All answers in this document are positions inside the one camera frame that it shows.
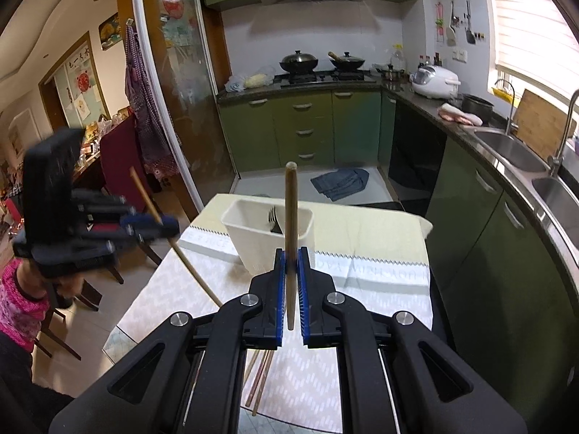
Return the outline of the person left hand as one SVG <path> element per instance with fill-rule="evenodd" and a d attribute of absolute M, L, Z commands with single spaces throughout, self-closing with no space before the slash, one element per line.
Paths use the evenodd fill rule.
<path fill-rule="evenodd" d="M 48 292 L 51 307 L 66 310 L 73 304 L 73 299 L 80 296 L 84 286 L 83 275 L 46 279 L 45 286 Z"/>

